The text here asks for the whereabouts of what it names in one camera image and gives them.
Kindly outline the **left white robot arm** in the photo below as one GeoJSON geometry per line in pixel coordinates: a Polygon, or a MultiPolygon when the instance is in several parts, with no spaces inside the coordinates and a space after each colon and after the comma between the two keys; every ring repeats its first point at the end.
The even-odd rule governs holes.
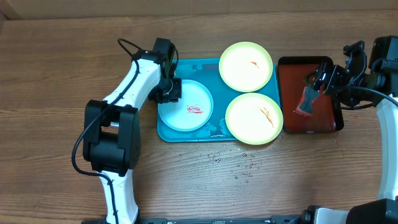
{"type": "Polygon", "coordinates": [[[130,70],[118,87],[87,103],[84,130],[72,150],[74,169],[103,184],[102,223],[140,222],[132,180],[141,152],[139,110],[146,100],[164,104],[182,97],[182,81],[175,77],[178,51],[169,39],[156,38],[152,50],[138,48],[129,55],[130,70]]]}

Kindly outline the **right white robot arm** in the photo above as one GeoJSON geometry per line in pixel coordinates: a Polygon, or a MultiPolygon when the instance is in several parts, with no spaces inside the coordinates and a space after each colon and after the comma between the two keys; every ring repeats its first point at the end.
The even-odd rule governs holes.
{"type": "Polygon", "coordinates": [[[376,108],[381,127],[382,177],[377,199],[350,210],[310,206],[297,223],[397,223],[397,37],[374,40],[370,55],[364,42],[345,45],[346,66],[321,63],[309,73],[296,113],[311,116],[320,95],[329,95],[348,110],[360,104],[376,108]]]}

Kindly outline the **light blue plate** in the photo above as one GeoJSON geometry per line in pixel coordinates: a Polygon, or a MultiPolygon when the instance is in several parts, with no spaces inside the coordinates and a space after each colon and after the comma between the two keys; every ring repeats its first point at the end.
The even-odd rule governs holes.
{"type": "Polygon", "coordinates": [[[213,112],[213,97],[203,84],[182,80],[182,97],[176,103],[158,104],[161,120],[176,131],[194,131],[207,123],[213,112]]]}

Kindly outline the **orange black sponge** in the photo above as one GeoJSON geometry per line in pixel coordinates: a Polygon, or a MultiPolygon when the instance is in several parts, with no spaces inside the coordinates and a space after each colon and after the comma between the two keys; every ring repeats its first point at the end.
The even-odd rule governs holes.
{"type": "Polygon", "coordinates": [[[302,96],[298,106],[295,109],[295,112],[306,117],[311,117],[313,115],[313,103],[318,99],[319,96],[319,91],[306,86],[303,89],[302,96]]]}

